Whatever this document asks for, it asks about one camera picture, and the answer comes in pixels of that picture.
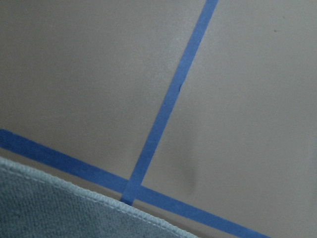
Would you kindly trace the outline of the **pink towel with grey back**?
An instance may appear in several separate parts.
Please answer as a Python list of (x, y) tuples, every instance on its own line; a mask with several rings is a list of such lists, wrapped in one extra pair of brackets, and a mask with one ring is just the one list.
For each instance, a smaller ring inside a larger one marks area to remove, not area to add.
[(191, 233), (29, 166), (0, 160), (3, 238), (190, 238)]

